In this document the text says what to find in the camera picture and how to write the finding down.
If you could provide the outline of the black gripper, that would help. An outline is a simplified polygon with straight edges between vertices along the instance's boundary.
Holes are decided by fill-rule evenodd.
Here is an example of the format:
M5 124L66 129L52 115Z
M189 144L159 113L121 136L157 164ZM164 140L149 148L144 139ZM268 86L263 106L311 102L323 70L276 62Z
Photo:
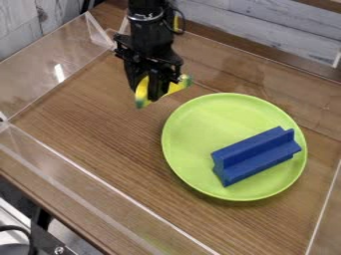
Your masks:
M171 0L128 0L127 18L131 34L117 33L116 56L124 61L124 70L132 91L148 70L148 99L155 102L168 91L172 69L181 66L180 56L171 48L173 35L181 31L172 26L176 7Z

